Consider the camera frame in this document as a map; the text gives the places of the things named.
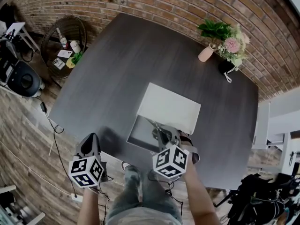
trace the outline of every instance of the dark wooden table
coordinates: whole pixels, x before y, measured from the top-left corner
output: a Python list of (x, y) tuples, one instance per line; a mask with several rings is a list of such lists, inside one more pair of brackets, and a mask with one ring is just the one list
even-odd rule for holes
[(228, 83), (213, 55), (201, 63), (195, 41), (158, 24), (118, 15), (74, 68), (50, 118), (79, 140), (91, 132), (101, 150), (142, 168), (153, 152), (126, 142), (148, 84), (201, 104), (191, 138), (205, 186), (236, 189), (246, 172), (255, 131), (258, 88), (241, 72)]

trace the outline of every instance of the person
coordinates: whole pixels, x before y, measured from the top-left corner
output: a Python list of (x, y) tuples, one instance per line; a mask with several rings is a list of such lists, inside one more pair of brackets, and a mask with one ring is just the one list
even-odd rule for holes
[[(182, 218), (174, 200), (165, 194), (153, 171), (140, 172), (136, 167), (122, 163), (125, 172), (124, 191), (115, 199), (108, 213), (107, 225), (181, 225)], [(215, 208), (200, 182), (192, 156), (187, 159), (187, 171), (183, 175), (187, 186), (189, 208), (195, 225), (220, 225)], [(138, 188), (142, 183), (142, 202)], [(98, 195), (93, 189), (85, 189), (77, 225), (100, 225)]]

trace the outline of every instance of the power strip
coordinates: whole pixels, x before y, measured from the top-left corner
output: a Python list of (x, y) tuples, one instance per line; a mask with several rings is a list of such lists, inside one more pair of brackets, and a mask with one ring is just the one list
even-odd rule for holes
[(76, 197), (75, 197), (75, 194), (74, 194), (74, 193), (71, 193), (71, 196), (72, 196), (72, 199), (73, 199), (74, 201), (80, 202), (80, 203), (83, 202), (83, 196), (77, 195), (77, 194), (76, 194)]

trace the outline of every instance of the wicker basket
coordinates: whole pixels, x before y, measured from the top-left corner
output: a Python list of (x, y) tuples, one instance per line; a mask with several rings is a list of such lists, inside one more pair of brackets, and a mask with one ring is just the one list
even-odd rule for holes
[(66, 37), (68, 41), (78, 40), (82, 51), (85, 51), (87, 43), (86, 29), (83, 22), (73, 16), (63, 17), (59, 19), (44, 35), (41, 44), (41, 56), (48, 67), (50, 76), (55, 79), (64, 79), (68, 77), (72, 71), (67, 66), (64, 66), (59, 70), (52, 62), (57, 58), (58, 52), (62, 49), (58, 40), (58, 34), (56, 28), (59, 28), (61, 33)]

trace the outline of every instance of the laminate floor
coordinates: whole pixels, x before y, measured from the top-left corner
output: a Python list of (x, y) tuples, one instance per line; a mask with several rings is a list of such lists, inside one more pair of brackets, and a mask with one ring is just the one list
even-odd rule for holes
[[(46, 88), (41, 98), (51, 109), (60, 91), (59, 87), (49, 82), (46, 68), (39, 54), (35, 53), (30, 62), (37, 72), (45, 79)], [(74, 202), (70, 194), (73, 192), (59, 160), (58, 151), (53, 139), (53, 129), (45, 114), (41, 111), (40, 101), (35, 98), (20, 98), (0, 90), (0, 186), (17, 186), (13, 191), (16, 197), (16, 209), (25, 206), (31, 211), (28, 218), (33, 218), (40, 212), (46, 214), (39, 224), (45, 225), (73, 225), (81, 204)], [(56, 135), (58, 149), (64, 166), (72, 159), (79, 141), (65, 132)], [(277, 150), (253, 151), (250, 159), (256, 162), (276, 164), (279, 162), (280, 152)], [(102, 155), (102, 160), (107, 162), (108, 175), (113, 181), (101, 183), (101, 188), (110, 198), (108, 208), (116, 196), (123, 190), (123, 171), (120, 161)], [(75, 186), (76, 192), (82, 194), (83, 190)], [(214, 202), (219, 202), (228, 191), (208, 189)], [(175, 182), (172, 190), (173, 196), (184, 202), (184, 224), (193, 224), (188, 207), (188, 195), (185, 183)], [(99, 196), (98, 203), (105, 204), (106, 198)], [(228, 213), (229, 204), (224, 204), (217, 209), (220, 218)], [(100, 219), (103, 219), (104, 208), (99, 206)]]

